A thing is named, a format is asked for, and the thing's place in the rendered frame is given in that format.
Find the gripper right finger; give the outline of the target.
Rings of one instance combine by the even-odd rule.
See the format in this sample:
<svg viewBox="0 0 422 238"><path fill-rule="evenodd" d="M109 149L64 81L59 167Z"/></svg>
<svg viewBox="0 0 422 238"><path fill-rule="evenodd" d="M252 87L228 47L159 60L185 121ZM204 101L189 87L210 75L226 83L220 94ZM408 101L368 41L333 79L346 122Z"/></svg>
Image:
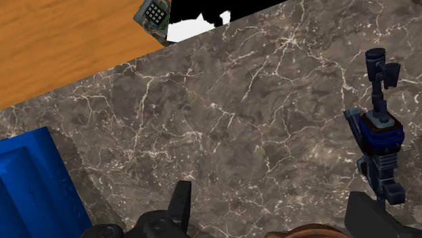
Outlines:
<svg viewBox="0 0 422 238"><path fill-rule="evenodd" d="M360 191L349 194L344 224L353 238L422 238L422 229L405 226L386 211L384 199Z"/></svg>

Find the blue box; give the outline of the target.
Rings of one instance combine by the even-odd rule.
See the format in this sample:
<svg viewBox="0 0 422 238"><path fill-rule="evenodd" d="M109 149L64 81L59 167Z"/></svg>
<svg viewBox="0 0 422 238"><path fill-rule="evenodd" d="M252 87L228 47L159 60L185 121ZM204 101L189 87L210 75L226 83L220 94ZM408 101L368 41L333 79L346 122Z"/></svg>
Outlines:
<svg viewBox="0 0 422 238"><path fill-rule="evenodd" d="M79 238L91 225L47 127L0 141L0 238Z"/></svg>

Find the dark blue toy figure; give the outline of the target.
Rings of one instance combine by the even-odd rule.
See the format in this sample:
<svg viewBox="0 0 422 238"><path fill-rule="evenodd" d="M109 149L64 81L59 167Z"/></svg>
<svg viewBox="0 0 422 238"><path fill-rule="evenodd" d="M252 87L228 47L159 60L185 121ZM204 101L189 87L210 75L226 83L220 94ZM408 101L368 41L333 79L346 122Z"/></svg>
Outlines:
<svg viewBox="0 0 422 238"><path fill-rule="evenodd" d="M396 87L401 65L385 61L384 48L372 48L365 52L367 76L371 83L373 108L362 113L360 108L344 110L354 139L362 151L356 162L358 171L366 177L381 208L385 204L403 204L404 187L395 181L394 170L398 167L398 152L404 141L404 127L387 109L383 90Z"/></svg>

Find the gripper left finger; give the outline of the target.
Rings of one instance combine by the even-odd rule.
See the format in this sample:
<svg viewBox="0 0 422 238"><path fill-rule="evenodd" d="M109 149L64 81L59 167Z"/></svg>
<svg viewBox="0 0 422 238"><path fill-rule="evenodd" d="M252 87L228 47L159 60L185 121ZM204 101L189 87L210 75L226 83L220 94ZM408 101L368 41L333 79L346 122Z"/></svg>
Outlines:
<svg viewBox="0 0 422 238"><path fill-rule="evenodd" d="M117 224L96 224L80 238L190 238L191 182L178 181L167 210L142 214L135 226L124 232Z"/></svg>

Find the brown round object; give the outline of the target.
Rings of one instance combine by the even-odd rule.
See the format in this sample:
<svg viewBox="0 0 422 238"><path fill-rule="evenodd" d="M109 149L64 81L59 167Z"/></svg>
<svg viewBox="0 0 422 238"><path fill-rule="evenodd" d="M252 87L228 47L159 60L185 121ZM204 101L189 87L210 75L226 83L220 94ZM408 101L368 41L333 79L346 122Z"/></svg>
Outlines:
<svg viewBox="0 0 422 238"><path fill-rule="evenodd" d="M264 238L351 238L326 224L305 224L290 231L271 231Z"/></svg>

